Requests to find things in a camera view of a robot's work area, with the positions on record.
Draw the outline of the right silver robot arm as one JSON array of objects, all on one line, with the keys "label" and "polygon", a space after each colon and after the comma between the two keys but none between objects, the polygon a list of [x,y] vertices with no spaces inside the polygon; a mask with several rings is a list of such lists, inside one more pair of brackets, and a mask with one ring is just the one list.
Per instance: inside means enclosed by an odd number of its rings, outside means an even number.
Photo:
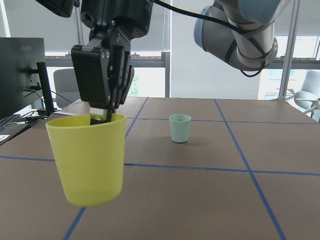
[{"label": "right silver robot arm", "polygon": [[[163,1],[158,5],[196,18],[194,40],[206,52],[253,77],[276,57],[275,20],[286,0],[216,0],[202,13]],[[81,20],[90,28],[87,45],[71,50],[82,101],[89,104],[91,124],[111,121],[125,103],[135,70],[130,63],[131,40],[150,28],[152,0],[85,0]]]}]

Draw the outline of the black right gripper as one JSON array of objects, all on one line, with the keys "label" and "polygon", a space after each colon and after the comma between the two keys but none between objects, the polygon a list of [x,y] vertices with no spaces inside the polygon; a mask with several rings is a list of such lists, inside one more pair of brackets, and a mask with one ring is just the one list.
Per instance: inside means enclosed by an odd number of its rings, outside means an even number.
[{"label": "black right gripper", "polygon": [[92,125],[110,122],[125,103],[135,73],[129,40],[148,34],[152,10],[152,0],[82,1],[80,19],[90,28],[90,40],[74,45],[71,59]]}]

